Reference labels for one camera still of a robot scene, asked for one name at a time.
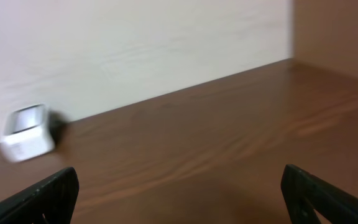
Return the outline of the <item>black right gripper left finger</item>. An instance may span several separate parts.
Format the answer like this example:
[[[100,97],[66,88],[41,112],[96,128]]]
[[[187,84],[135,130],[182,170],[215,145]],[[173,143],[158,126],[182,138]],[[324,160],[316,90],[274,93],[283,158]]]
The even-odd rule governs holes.
[[[0,223],[69,224],[79,192],[73,167],[62,169],[0,202]]]

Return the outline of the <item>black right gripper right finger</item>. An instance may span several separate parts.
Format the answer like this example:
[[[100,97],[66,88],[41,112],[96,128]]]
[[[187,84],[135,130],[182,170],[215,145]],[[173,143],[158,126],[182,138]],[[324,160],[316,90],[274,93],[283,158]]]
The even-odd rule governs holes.
[[[358,224],[358,198],[293,164],[284,168],[281,191],[292,223],[319,223],[319,212],[331,223]]]

